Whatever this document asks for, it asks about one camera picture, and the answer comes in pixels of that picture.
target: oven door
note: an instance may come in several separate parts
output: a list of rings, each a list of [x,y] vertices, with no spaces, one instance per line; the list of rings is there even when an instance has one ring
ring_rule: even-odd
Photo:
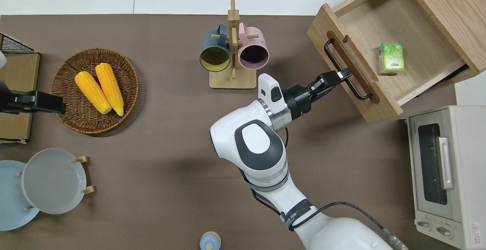
[[[410,117],[417,210],[461,222],[448,108]]]

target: wooden stand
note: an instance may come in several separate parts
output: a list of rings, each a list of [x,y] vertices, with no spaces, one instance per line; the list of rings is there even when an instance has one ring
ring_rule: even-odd
[[[83,155],[83,156],[76,158],[74,161],[80,162],[80,163],[88,162],[88,157],[86,155]]]
[[[210,87],[213,89],[253,89],[257,86],[257,71],[245,69],[238,58],[238,27],[240,11],[231,0],[228,10],[229,67],[221,72],[210,72]]]
[[[83,194],[89,194],[94,192],[94,186],[87,186],[86,189],[81,190]]]

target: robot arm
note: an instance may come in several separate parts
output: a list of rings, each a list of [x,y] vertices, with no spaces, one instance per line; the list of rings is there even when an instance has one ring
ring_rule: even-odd
[[[271,203],[287,228],[306,220],[294,231],[307,250],[391,249],[360,221],[316,213],[317,208],[293,183],[285,146],[275,133],[309,112],[311,103],[350,75],[327,72],[307,87],[293,85],[282,91],[276,80],[262,74],[259,99],[227,114],[210,129],[218,156],[238,166],[254,195]]]
[[[0,52],[0,69],[7,63],[7,59]],[[64,113],[66,104],[63,98],[41,91],[11,91],[0,79],[0,112],[17,115],[21,112],[55,112]]]

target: wire basket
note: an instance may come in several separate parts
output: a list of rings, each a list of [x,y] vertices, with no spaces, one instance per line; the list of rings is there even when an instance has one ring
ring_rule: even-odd
[[[0,33],[0,51],[2,53],[37,53],[29,46],[3,33]]]
[[[95,80],[95,67],[106,62],[113,68],[115,79],[123,98],[123,116],[114,110],[102,115],[87,100],[74,81],[81,71],[89,72]],[[66,113],[57,118],[68,128],[82,134],[100,134],[121,124],[130,114],[139,94],[139,78],[132,63],[121,53],[104,48],[92,48],[75,53],[57,70],[50,92],[62,96],[66,103]]]

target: warning label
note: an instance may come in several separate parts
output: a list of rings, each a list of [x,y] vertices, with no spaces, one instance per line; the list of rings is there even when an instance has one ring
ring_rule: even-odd
[[[479,226],[479,222],[472,222],[471,223],[471,243],[474,246],[481,246],[481,229]]]

